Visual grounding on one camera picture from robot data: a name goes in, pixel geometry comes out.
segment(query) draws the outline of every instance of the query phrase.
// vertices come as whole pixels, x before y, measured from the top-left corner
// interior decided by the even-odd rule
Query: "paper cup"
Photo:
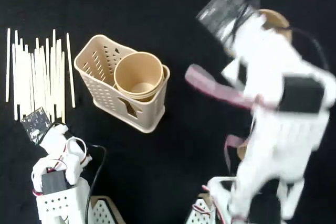
[[[288,20],[286,20],[280,13],[268,9],[260,9],[259,12],[266,16],[267,23],[270,24],[269,27],[267,25],[264,26],[265,29],[271,28],[272,25],[276,27],[289,27]],[[292,42],[292,31],[279,29],[277,30],[277,33],[284,35],[290,43]]]
[[[146,101],[163,82],[160,60],[148,52],[135,52],[122,58],[114,69],[118,90],[133,99]]]

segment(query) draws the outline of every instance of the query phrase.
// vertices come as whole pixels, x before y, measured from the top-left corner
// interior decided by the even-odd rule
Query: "plastic basket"
[[[164,99],[170,71],[163,65],[164,81],[151,101],[140,102],[126,97],[116,88],[113,73],[119,60],[133,52],[136,51],[104,35],[96,35],[75,58],[74,65],[98,108],[139,131],[150,133],[165,112]]]

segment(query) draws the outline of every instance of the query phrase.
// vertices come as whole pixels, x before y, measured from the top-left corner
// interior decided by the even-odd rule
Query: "basket hole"
[[[127,114],[135,117],[136,119],[138,118],[138,111],[142,112],[142,110],[135,105],[131,105],[129,101],[125,100],[124,98],[118,97],[119,101],[125,104],[126,109],[127,109]]]

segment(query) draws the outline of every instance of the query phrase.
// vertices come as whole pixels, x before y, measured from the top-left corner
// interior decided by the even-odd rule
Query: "pink strap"
[[[216,82],[216,80],[199,65],[190,65],[185,74],[185,79],[193,87],[210,97],[244,109],[250,110],[252,108],[253,102],[245,99],[235,89]]]
[[[238,136],[228,135],[224,144],[224,157],[227,165],[227,169],[229,171],[229,175],[231,174],[231,160],[229,156],[229,152],[227,150],[228,147],[238,148],[244,143],[245,139],[242,139]]]

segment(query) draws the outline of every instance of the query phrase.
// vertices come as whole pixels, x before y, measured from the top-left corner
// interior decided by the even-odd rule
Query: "circuit board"
[[[51,122],[42,107],[24,117],[21,120],[21,123],[25,128],[29,139],[34,143],[37,142],[51,125]]]

